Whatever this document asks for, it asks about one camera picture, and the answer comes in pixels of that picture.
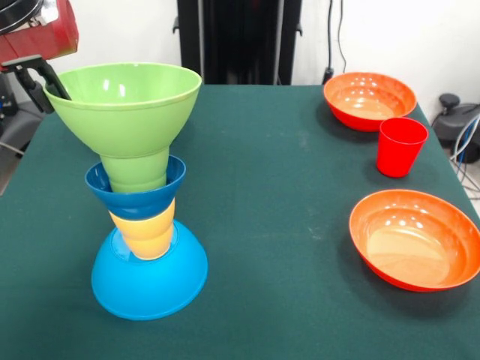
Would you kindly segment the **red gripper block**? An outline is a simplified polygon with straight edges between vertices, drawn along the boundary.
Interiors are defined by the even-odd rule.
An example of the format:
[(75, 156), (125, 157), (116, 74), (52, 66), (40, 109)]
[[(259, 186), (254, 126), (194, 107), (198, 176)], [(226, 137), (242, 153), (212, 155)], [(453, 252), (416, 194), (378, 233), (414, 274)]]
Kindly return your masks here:
[[(29, 61), (46, 82), (53, 95), (71, 100), (52, 66), (46, 61), (77, 51), (79, 32), (69, 1), (2, 1), (1, 63), (29, 56)], [(54, 112), (42, 85), (33, 80), (25, 68), (14, 71), (15, 77), (41, 113)]]

